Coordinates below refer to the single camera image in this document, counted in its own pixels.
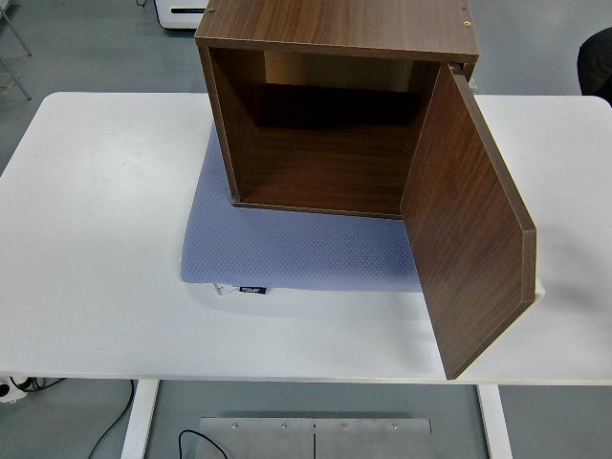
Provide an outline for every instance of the table top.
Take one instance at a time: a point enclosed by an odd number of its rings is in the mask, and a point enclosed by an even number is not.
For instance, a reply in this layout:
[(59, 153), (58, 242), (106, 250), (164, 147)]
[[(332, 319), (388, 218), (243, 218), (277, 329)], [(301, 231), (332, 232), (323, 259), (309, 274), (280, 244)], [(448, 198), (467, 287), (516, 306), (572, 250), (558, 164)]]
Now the table top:
[[(612, 111), (477, 100), (537, 225), (546, 296), (457, 382), (612, 383)], [(181, 281), (211, 123), (207, 95), (45, 99), (0, 177), (0, 374), (446, 383), (420, 294)]]

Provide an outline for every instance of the open cabinet door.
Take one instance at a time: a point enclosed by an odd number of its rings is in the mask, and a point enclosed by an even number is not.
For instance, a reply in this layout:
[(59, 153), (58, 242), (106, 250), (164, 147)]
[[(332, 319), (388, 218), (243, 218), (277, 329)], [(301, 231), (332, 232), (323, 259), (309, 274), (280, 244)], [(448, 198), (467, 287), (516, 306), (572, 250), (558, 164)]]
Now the open cabinet door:
[(445, 372), (455, 379), (536, 290), (536, 227), (458, 66), (440, 66), (402, 216)]

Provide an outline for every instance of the white machine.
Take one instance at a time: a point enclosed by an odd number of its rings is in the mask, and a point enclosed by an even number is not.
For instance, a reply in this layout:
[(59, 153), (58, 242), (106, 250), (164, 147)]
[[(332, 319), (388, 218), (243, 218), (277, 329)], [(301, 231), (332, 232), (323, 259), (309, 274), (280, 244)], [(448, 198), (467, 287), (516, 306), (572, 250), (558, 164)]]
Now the white machine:
[[(21, 384), (27, 378), (14, 377), (13, 380)], [(10, 376), (0, 376), (0, 404), (14, 404), (17, 400), (23, 399), (27, 392), (19, 390), (11, 382)]]
[(155, 0), (155, 9), (164, 29), (197, 29), (208, 0)]

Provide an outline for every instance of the concrete floor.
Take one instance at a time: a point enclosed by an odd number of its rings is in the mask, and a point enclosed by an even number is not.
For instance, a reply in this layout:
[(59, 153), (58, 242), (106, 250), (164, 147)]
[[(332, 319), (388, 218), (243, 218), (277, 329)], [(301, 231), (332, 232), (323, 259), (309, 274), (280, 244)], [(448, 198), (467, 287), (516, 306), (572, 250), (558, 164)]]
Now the concrete floor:
[[(578, 47), (612, 21), (605, 0), (471, 0), (471, 6), (482, 52), (474, 77), (485, 94), (578, 94)], [(0, 55), (33, 99), (16, 87), (0, 98), (0, 172), (53, 92), (206, 91), (193, 31), (162, 29), (152, 0), (145, 8), (125, 0), (13, 1), (9, 14), (33, 56), (2, 21)], [(0, 457), (86, 457), (128, 395), (127, 382), (72, 380), (0, 404)], [(610, 456), (609, 387), (509, 386), (501, 395), (515, 459)], [(165, 382), (158, 408), (151, 458), (176, 454), (181, 428), (224, 410), (403, 412), (438, 420), (439, 458), (486, 455), (470, 387)], [(95, 457), (120, 456), (125, 425)]]

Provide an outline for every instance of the desk leg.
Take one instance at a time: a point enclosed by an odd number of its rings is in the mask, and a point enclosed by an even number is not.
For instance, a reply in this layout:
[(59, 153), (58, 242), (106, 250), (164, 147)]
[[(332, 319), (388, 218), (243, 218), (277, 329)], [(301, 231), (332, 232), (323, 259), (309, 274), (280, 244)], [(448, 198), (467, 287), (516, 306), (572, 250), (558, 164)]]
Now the desk leg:
[(489, 457), (491, 459), (512, 459), (513, 452), (510, 449), (510, 438), (504, 408), (499, 396), (499, 387), (494, 384), (479, 384), (477, 388)]
[(121, 459), (143, 459), (160, 380), (139, 380)]

